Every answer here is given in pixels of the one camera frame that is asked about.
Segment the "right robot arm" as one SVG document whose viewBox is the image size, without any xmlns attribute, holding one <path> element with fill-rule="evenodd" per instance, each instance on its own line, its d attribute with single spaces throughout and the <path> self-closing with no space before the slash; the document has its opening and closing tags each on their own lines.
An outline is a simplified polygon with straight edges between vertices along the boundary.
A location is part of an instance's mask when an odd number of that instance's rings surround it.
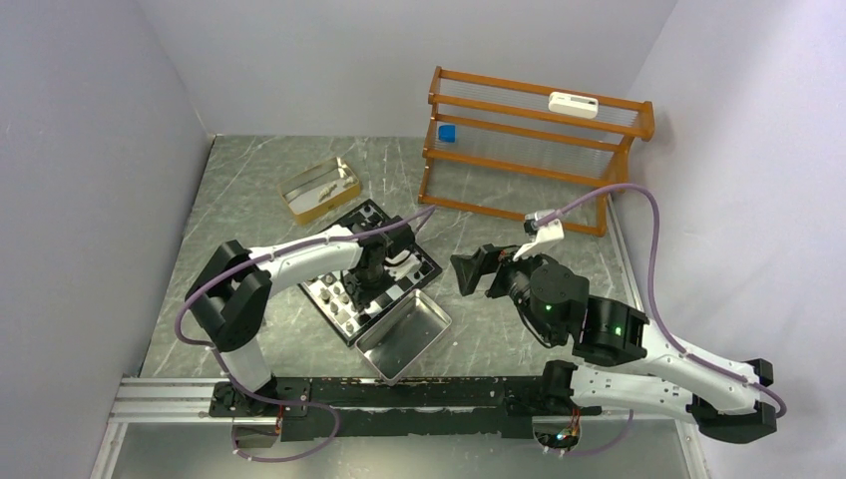
<svg viewBox="0 0 846 479">
<path fill-rule="evenodd" d="M 509 405 L 532 416 L 661 414 L 730 444 L 776 432 L 777 409 L 761 397 L 773 382 L 770 362 L 718 358 L 664 334 L 644 312 L 591 294 L 587 278 L 550 256 L 516 252 L 484 244 L 450 257 L 461 295 L 491 275 L 486 296 L 507 298 L 535 339 L 562 355 L 546 363 L 537 391 L 511 396 Z"/>
</svg>

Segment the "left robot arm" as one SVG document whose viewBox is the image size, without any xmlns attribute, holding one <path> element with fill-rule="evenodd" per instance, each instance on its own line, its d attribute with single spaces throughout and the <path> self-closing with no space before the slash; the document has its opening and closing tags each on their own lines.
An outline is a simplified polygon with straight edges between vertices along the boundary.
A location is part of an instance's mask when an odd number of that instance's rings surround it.
<svg viewBox="0 0 846 479">
<path fill-rule="evenodd" d="M 333 226 L 306 239 L 254 249 L 229 241 L 192 285 L 178 316 L 193 315 L 237 386 L 236 402 L 260 415 L 276 399 L 275 378 L 257 340 L 268 300 L 291 286 L 340 272 L 350 302 L 363 311 L 391 287 L 385 261 L 414 242 L 407 221 L 397 219 L 376 230 L 355 233 Z"/>
</svg>

